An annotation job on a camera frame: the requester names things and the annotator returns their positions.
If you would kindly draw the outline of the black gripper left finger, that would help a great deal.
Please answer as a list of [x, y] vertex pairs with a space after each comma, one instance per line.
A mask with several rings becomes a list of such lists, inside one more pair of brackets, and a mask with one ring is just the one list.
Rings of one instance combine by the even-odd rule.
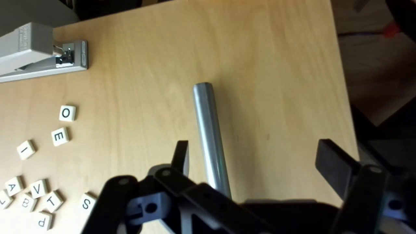
[[177, 169], [179, 173], [189, 174], [189, 141], [179, 140], [172, 158], [172, 166]]

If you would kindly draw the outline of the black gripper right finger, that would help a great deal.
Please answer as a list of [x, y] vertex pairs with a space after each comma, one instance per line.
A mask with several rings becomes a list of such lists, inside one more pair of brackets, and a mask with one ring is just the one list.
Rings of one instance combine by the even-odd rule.
[[345, 199], [355, 175], [361, 170], [361, 163], [332, 139], [320, 139], [315, 167], [336, 193]]

